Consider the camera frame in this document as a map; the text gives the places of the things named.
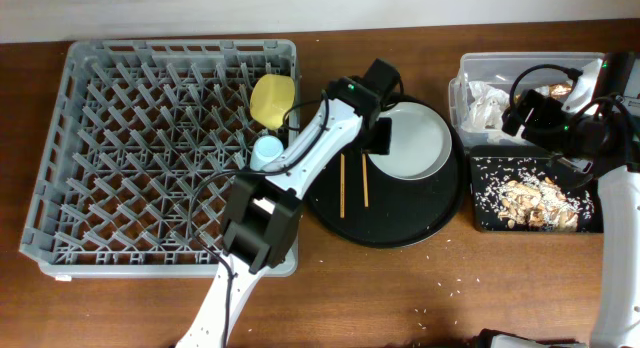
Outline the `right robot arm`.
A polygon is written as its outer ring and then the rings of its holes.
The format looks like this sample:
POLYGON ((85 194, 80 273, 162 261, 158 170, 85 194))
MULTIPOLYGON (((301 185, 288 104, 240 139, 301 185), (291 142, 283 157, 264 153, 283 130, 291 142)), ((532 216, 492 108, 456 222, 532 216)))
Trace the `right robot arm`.
POLYGON ((590 162, 604 233, 601 302, 589 344, 639 344, 639 55, 606 54, 596 73, 548 64, 587 98, 559 102, 533 89, 509 90, 502 130, 554 153, 590 162))

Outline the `white napkin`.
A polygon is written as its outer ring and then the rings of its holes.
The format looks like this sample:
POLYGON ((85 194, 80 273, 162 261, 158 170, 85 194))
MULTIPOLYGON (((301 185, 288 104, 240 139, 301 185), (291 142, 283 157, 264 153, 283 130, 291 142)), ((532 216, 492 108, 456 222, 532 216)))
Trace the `white napkin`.
POLYGON ((487 129, 501 130, 502 115, 509 107, 509 95, 482 81, 471 81, 469 89, 474 101, 461 123, 468 132, 480 133, 487 129))

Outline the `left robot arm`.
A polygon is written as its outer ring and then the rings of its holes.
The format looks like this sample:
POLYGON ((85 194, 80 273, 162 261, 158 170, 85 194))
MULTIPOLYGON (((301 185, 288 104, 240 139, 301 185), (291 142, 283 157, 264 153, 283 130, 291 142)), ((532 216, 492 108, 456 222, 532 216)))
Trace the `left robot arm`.
POLYGON ((224 347, 259 280, 280 265, 298 234, 303 198, 313 181, 349 146, 388 154, 392 122, 381 117, 401 75, 377 59, 363 76, 334 80, 317 113, 283 153, 258 171, 231 170, 220 225, 217 272, 180 347, 224 347))

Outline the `gold foil wrapper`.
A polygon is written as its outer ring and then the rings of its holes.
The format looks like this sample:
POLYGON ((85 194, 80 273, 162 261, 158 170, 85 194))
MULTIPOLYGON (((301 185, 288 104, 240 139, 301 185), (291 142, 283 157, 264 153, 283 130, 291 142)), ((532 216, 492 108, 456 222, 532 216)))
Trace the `gold foil wrapper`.
POLYGON ((522 84, 520 83, 514 91, 513 102, 517 103, 520 96, 527 89, 536 91, 544 97, 553 98, 558 101, 565 101, 573 90, 573 86, 569 82, 556 83, 556 84, 522 84))

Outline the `wooden chopstick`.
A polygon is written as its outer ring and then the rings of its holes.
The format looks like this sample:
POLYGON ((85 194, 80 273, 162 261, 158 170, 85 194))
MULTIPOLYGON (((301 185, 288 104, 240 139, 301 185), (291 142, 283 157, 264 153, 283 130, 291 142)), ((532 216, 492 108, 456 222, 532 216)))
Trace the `wooden chopstick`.
POLYGON ((345 218, 346 207, 346 157, 343 153, 340 154, 340 205, 339 205, 339 217, 345 218))
POLYGON ((367 155, 364 153, 361 154, 361 166, 362 166, 362 181, 363 181, 363 202, 364 202, 364 207, 369 208, 367 155))

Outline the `yellow bowl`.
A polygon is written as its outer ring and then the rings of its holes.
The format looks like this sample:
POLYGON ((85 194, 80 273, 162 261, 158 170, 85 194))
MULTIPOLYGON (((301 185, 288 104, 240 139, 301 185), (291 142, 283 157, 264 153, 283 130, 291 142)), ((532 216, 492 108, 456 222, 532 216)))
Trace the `yellow bowl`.
POLYGON ((295 93, 291 77, 275 74, 262 76, 251 94, 251 117, 267 129, 279 129, 284 124, 285 113, 294 104, 295 93))

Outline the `blue plastic cup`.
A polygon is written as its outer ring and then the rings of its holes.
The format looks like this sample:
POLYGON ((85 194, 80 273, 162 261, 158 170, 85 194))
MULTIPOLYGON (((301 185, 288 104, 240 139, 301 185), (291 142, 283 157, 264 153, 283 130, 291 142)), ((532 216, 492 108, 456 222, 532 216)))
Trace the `blue plastic cup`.
POLYGON ((278 158, 283 152, 284 145, 277 137, 272 135, 261 136, 253 146, 249 167, 253 171, 260 171, 264 166, 278 158))

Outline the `grey round plate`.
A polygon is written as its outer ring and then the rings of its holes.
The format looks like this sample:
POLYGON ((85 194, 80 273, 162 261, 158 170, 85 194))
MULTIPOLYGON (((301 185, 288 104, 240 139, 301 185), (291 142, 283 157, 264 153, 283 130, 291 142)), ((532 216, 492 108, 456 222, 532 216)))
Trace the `grey round plate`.
POLYGON ((423 104, 400 102, 381 117, 390 118, 392 124, 389 153, 369 155, 379 170, 400 180, 421 180, 444 166, 453 143, 438 113, 423 104))

